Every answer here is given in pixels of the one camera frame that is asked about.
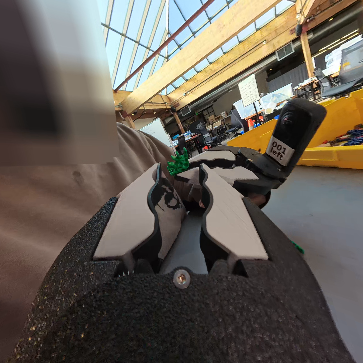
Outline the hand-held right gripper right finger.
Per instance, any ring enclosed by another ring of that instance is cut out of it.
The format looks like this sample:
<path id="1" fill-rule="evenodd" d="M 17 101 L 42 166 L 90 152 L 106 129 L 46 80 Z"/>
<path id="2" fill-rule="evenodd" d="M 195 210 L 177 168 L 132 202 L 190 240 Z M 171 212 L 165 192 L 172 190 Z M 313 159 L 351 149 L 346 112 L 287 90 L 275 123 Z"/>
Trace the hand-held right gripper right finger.
<path id="1" fill-rule="evenodd" d="M 205 207 L 200 248 L 207 270 L 217 261 L 224 261 L 227 271 L 244 271 L 243 261 L 268 261 L 242 194 L 207 165 L 199 167 L 199 182 Z"/>

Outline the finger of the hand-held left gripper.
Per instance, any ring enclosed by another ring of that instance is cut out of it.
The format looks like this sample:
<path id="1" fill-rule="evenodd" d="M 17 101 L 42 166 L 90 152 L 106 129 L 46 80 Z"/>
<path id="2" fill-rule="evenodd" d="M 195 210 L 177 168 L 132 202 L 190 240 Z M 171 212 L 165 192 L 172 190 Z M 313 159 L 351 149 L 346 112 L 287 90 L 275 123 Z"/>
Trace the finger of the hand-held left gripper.
<path id="1" fill-rule="evenodd" d="M 189 159 L 188 169 L 199 167 L 202 164 L 210 168 L 231 168 L 237 160 L 238 149 L 209 149 Z"/>
<path id="2" fill-rule="evenodd" d="M 196 189 L 201 189 L 202 187 L 199 182 L 199 172 L 202 166 L 206 167 L 206 165 L 193 167 L 189 170 L 178 173 L 175 176 L 175 179 L 180 182 L 191 184 Z M 216 172 L 217 175 L 219 175 L 231 186 L 233 186 L 235 181 L 259 179 L 255 173 L 241 166 L 236 166 L 232 168 L 213 167 L 211 168 L 211 170 Z"/>

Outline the wall air vent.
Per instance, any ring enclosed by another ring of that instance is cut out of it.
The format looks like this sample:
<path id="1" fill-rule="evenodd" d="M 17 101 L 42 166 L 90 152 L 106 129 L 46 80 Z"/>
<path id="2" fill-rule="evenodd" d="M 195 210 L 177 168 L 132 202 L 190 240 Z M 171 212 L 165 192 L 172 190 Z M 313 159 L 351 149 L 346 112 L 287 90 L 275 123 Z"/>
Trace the wall air vent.
<path id="1" fill-rule="evenodd" d="M 277 51 L 275 51 L 275 54 L 276 54 L 277 61 L 281 61 L 281 60 L 285 59 L 286 57 L 294 54 L 293 42 L 289 42 L 282 48 L 278 49 Z"/>

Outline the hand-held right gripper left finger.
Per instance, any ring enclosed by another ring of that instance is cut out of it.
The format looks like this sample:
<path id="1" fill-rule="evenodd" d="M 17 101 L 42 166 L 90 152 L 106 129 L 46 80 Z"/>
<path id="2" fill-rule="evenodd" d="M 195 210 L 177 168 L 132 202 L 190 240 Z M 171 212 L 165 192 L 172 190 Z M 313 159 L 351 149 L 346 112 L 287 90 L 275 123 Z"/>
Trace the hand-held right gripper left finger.
<path id="1" fill-rule="evenodd" d="M 139 259 L 158 264 L 162 239 L 152 193 L 160 179 L 161 164 L 154 164 L 119 193 L 94 261 L 120 260 L 127 271 L 134 270 Z"/>

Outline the person's left hand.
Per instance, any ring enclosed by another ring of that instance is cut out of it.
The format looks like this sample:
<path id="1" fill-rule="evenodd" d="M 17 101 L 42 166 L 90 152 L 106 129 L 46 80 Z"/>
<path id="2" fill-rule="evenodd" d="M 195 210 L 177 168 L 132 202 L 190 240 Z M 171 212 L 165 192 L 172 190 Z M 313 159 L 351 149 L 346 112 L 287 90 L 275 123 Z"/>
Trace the person's left hand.
<path id="1" fill-rule="evenodd" d="M 255 203 L 260 209 L 264 208 L 266 204 L 269 202 L 271 197 L 271 192 L 269 191 L 266 195 L 258 194 L 258 193 L 249 193 L 248 198 L 251 199 L 253 203 Z"/>

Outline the whiteboard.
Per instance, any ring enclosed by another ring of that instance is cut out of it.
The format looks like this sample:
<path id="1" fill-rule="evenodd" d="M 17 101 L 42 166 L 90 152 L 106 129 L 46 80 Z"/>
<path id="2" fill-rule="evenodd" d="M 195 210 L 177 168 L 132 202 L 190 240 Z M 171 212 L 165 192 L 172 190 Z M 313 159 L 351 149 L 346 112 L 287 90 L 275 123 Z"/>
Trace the whiteboard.
<path id="1" fill-rule="evenodd" d="M 257 87 L 256 76 L 251 74 L 238 83 L 243 107 L 247 107 L 260 100 L 260 93 Z"/>

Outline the grey desk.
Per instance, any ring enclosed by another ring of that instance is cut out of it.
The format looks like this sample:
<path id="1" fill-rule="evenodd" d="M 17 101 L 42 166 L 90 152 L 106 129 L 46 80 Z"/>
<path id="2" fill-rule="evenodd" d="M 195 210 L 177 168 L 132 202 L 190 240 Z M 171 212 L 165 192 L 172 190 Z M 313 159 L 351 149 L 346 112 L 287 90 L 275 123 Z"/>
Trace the grey desk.
<path id="1" fill-rule="evenodd" d="M 305 251 L 335 324 L 363 360 L 362 170 L 297 166 L 264 213 Z"/>

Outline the office chair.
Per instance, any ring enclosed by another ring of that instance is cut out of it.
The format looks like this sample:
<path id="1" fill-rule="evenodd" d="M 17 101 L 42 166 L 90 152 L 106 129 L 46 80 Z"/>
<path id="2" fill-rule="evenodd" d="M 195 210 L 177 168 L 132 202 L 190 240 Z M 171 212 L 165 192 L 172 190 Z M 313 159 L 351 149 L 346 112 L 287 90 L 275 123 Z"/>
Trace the office chair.
<path id="1" fill-rule="evenodd" d="M 322 98 L 346 96 L 357 90 L 363 83 L 363 40 L 342 50 L 339 71 L 340 85 L 322 93 Z"/>

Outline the yellow bin with toy wheels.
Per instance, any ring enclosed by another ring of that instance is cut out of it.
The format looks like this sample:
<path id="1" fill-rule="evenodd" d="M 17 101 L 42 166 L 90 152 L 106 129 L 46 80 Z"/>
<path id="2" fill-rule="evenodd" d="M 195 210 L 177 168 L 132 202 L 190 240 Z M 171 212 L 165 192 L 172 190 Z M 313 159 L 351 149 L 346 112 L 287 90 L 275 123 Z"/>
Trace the yellow bin with toy wheels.
<path id="1" fill-rule="evenodd" d="M 265 153 L 277 122 L 277 119 L 272 119 L 247 133 L 231 139 L 227 142 L 227 145 L 247 147 Z"/>

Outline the wooden pillar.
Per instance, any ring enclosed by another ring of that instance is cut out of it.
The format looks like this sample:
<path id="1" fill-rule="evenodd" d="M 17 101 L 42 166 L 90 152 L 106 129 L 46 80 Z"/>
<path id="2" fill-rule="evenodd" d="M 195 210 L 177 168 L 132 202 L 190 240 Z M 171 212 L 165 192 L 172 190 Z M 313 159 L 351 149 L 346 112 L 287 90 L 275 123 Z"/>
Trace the wooden pillar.
<path id="1" fill-rule="evenodd" d="M 309 22 L 309 18 L 312 16 L 316 6 L 317 6 L 316 0 L 295 1 L 296 19 L 297 19 L 295 34 L 297 37 L 299 37 L 301 42 L 303 57 L 305 60 L 305 65 L 309 78 L 312 78 L 314 75 L 314 67 L 311 58 L 311 51 L 307 35 L 307 23 Z"/>

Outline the yellow bin with toy pieces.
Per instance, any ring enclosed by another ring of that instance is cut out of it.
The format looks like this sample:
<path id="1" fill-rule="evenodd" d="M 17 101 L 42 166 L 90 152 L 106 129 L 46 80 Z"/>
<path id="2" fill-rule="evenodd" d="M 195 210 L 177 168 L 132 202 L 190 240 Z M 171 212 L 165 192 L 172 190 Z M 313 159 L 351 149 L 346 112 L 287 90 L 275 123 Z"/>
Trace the yellow bin with toy pieces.
<path id="1" fill-rule="evenodd" d="M 363 121 L 363 90 L 352 92 L 348 98 L 320 103 L 327 110 L 326 117 L 304 151 L 297 165 L 363 169 L 363 147 L 322 146 L 354 129 Z"/>

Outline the green toy connector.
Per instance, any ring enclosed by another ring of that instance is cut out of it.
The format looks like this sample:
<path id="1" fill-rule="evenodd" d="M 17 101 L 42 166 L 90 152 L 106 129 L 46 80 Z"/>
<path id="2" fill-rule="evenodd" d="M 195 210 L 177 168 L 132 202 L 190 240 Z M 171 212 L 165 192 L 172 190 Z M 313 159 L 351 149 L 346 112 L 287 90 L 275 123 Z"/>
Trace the green toy connector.
<path id="1" fill-rule="evenodd" d="M 189 168 L 189 155 L 185 147 L 181 154 L 177 151 L 171 158 L 172 161 L 167 162 L 167 170 L 171 176 L 176 176 Z"/>

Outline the pile of colourful toy pieces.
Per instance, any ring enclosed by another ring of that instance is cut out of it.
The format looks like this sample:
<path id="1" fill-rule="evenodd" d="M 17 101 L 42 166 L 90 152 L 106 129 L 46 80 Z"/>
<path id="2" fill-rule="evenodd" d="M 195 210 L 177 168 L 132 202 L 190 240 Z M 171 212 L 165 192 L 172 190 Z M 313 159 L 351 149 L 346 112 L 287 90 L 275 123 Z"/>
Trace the pile of colourful toy pieces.
<path id="1" fill-rule="evenodd" d="M 363 144 L 363 128 L 362 124 L 357 125 L 354 129 L 348 130 L 346 133 L 334 138 L 326 140 L 317 147 L 339 147 L 339 146 L 362 146 Z"/>

